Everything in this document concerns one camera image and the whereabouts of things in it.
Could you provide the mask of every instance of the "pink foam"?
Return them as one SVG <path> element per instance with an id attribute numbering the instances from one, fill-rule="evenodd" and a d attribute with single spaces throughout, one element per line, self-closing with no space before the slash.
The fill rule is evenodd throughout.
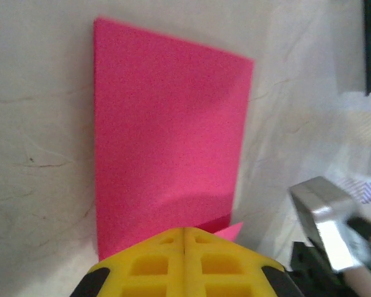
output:
<path id="1" fill-rule="evenodd" d="M 229 224 L 253 62 L 99 18 L 100 259 L 177 226 Z"/>
<path id="2" fill-rule="evenodd" d="M 239 232 L 241 232 L 242 226 L 243 226 L 243 223 L 240 222 L 238 224 L 229 226 L 225 229 L 222 229 L 222 230 L 216 232 L 215 235 L 217 235 L 220 238 L 227 239 L 229 241 L 235 241 Z"/>

